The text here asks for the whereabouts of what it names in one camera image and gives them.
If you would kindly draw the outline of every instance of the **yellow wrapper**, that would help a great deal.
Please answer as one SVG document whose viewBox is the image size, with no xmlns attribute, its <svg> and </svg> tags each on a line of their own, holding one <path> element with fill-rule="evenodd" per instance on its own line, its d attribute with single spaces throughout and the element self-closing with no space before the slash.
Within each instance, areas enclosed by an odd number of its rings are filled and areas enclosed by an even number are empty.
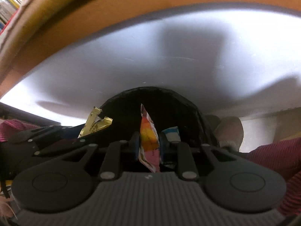
<svg viewBox="0 0 301 226">
<path fill-rule="evenodd" d="M 105 117 L 103 119 L 100 119 L 98 116 L 101 113 L 101 109 L 94 107 L 91 111 L 86 124 L 82 128 L 82 130 L 79 133 L 79 138 L 86 136 L 91 133 L 95 133 L 97 131 L 100 131 L 112 124 L 113 119 L 109 117 Z"/>
</svg>

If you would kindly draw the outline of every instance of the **floor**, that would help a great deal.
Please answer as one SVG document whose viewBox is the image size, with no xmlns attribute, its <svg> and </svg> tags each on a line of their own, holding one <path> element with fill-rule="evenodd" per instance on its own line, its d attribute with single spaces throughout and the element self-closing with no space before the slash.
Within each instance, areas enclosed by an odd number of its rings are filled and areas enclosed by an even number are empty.
<svg viewBox="0 0 301 226">
<path fill-rule="evenodd" d="M 241 118 L 244 129 L 240 152 L 283 139 L 301 137 L 301 108 L 269 115 Z"/>
</svg>

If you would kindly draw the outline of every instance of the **snack wrapper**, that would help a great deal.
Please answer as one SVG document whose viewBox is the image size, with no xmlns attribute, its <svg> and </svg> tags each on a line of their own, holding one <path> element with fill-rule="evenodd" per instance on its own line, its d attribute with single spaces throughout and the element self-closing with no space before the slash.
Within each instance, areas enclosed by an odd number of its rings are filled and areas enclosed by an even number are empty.
<svg viewBox="0 0 301 226">
<path fill-rule="evenodd" d="M 98 115 L 101 113 L 101 109 L 94 107 L 91 111 L 86 124 L 82 128 L 82 130 L 79 133 L 79 138 L 86 136 L 90 133 L 95 133 L 99 130 L 102 130 L 104 128 L 107 128 L 112 124 L 113 119 L 109 117 L 105 117 L 101 119 Z"/>
<path fill-rule="evenodd" d="M 139 149 L 139 161 L 151 172 L 160 172 L 160 145 L 155 125 L 141 104 L 141 145 Z"/>
</svg>

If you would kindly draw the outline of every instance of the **scratch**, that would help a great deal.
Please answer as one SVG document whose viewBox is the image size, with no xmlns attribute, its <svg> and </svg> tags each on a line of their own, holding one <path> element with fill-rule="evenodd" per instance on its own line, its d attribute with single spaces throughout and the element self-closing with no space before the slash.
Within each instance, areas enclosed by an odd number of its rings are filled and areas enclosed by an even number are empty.
<svg viewBox="0 0 301 226">
<path fill-rule="evenodd" d="M 184 58 L 184 57 L 172 57 L 172 56 L 158 56 L 158 58 L 187 59 L 187 60 L 197 61 L 196 59 Z"/>
</svg>

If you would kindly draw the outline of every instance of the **screw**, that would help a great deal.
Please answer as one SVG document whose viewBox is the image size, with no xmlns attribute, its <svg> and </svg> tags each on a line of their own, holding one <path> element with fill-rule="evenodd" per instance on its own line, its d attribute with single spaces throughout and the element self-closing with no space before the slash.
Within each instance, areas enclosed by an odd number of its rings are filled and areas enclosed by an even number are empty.
<svg viewBox="0 0 301 226">
<path fill-rule="evenodd" d="M 115 173 L 113 173 L 113 172 L 102 172 L 100 174 L 100 177 L 102 179 L 106 179 L 106 180 L 113 179 L 115 177 Z"/>
<path fill-rule="evenodd" d="M 197 174 L 192 171 L 187 171 L 182 173 L 182 177 L 191 180 L 191 179 L 195 179 L 197 177 Z"/>
</svg>

